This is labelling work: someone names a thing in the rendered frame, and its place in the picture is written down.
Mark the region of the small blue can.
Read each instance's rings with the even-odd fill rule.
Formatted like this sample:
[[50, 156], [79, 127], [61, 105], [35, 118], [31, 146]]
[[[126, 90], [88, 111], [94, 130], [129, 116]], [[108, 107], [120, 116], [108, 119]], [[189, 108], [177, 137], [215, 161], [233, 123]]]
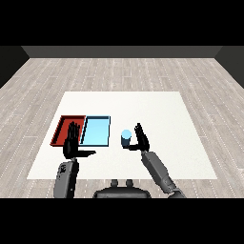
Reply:
[[132, 133], [129, 130], [124, 130], [121, 133], [121, 145], [123, 147], [128, 147], [131, 142]]

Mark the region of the dark grey robot body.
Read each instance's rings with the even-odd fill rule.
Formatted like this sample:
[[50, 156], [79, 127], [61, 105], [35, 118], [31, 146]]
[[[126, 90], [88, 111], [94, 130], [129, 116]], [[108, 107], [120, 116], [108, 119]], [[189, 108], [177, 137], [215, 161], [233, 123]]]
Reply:
[[151, 198], [148, 191], [135, 188], [131, 179], [126, 180], [125, 187], [118, 186], [118, 180], [113, 179], [109, 188], [96, 191], [93, 198]]

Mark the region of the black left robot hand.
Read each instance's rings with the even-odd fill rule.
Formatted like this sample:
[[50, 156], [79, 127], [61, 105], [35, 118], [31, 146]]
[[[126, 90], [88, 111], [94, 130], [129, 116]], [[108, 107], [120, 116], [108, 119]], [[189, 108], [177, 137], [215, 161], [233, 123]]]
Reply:
[[65, 139], [63, 146], [63, 154], [66, 159], [75, 157], [88, 157], [95, 154], [95, 151], [79, 151], [78, 150], [78, 137], [80, 126], [77, 123], [71, 122], [68, 128], [68, 135]]

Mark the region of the light blue shallow open box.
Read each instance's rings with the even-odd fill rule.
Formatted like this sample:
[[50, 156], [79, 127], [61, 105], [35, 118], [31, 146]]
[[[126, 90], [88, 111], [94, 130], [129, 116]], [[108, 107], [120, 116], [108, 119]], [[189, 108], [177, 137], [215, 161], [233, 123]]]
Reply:
[[82, 129], [81, 147], [108, 147], [111, 118], [108, 115], [88, 115]]

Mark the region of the red shallow open box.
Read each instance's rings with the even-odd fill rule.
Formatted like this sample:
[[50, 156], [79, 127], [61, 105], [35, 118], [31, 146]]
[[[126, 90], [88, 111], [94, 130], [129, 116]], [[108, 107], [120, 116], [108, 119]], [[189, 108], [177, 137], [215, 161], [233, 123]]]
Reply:
[[53, 147], [62, 147], [64, 145], [65, 139], [68, 136], [69, 124], [71, 122], [79, 126], [79, 131], [82, 132], [85, 118], [85, 115], [62, 115], [59, 119], [50, 145]]

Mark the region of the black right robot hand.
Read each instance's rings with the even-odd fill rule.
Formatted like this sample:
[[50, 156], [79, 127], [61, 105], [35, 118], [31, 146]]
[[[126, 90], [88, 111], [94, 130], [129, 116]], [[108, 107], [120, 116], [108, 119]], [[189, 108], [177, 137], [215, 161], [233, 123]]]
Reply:
[[138, 123], [134, 127], [137, 143], [135, 145], [130, 145], [130, 151], [140, 150], [141, 152], [147, 152], [150, 149], [149, 140], [146, 134], [144, 134], [142, 126]]

